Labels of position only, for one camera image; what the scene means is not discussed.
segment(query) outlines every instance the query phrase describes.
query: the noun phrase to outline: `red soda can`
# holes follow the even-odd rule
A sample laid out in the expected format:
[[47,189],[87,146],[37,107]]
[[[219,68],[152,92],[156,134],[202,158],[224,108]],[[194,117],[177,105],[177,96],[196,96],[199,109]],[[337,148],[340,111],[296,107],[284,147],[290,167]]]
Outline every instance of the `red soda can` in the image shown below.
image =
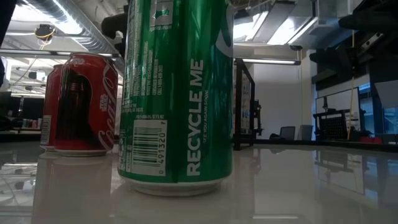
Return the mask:
[[118,73],[110,58],[73,53],[62,68],[55,150],[98,156],[113,148]]
[[61,76],[62,65],[54,65],[54,69],[47,77],[42,120],[42,137],[40,139],[40,146],[47,151],[54,151]]

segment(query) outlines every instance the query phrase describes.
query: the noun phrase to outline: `exposed ductwork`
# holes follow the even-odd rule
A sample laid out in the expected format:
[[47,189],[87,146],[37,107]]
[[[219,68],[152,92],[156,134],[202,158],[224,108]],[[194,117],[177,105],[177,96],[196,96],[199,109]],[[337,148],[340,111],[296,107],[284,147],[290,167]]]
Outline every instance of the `exposed ductwork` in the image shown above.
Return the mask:
[[[76,37],[72,37],[72,39],[89,52],[107,54],[119,53],[72,0],[22,1],[33,10],[48,16],[57,29],[69,36],[75,35]],[[116,68],[123,74],[123,59],[119,57],[115,62]]]

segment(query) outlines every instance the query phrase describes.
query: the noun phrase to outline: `coca-cola logo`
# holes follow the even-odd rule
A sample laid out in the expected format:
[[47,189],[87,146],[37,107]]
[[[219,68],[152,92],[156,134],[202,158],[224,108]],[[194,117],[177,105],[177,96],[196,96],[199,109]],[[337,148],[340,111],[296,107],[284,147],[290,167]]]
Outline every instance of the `coca-cola logo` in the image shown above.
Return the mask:
[[[107,77],[106,74],[111,70],[111,75],[116,75],[116,77]],[[118,79],[118,73],[106,63],[102,83],[105,89],[106,94],[102,94],[99,99],[99,107],[102,112],[108,113],[108,118],[106,120],[106,124],[108,125],[107,130],[100,130],[98,132],[98,139],[102,146],[106,150],[112,150],[113,145],[113,135],[114,135],[114,126],[116,119],[116,95],[118,93],[118,85],[117,82],[113,80]]]

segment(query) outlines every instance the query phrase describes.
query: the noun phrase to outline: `green soda can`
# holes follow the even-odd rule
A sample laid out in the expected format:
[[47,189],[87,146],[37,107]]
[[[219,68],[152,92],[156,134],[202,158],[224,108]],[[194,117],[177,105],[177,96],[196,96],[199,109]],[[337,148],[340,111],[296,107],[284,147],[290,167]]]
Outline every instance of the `green soda can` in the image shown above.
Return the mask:
[[129,17],[119,174],[147,194],[209,192],[232,170],[233,6],[136,0]]

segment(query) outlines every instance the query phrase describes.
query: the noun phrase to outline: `aluminum can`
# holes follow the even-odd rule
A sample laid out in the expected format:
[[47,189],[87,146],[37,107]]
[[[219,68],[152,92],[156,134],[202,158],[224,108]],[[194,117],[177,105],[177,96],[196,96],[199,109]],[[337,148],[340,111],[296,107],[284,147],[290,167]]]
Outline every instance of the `aluminum can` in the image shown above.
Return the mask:
[[62,67],[55,150],[99,156],[113,148],[118,73],[110,58],[73,53]]
[[58,101],[61,88],[62,65],[54,65],[47,77],[42,121],[40,146],[47,151],[54,151],[55,131],[57,128]]
[[119,174],[148,194],[213,190],[232,169],[233,7],[225,0],[130,7]]
[[42,129],[42,123],[43,123],[43,119],[42,119],[42,118],[39,118],[39,119],[37,120],[37,128],[38,128],[38,129]]

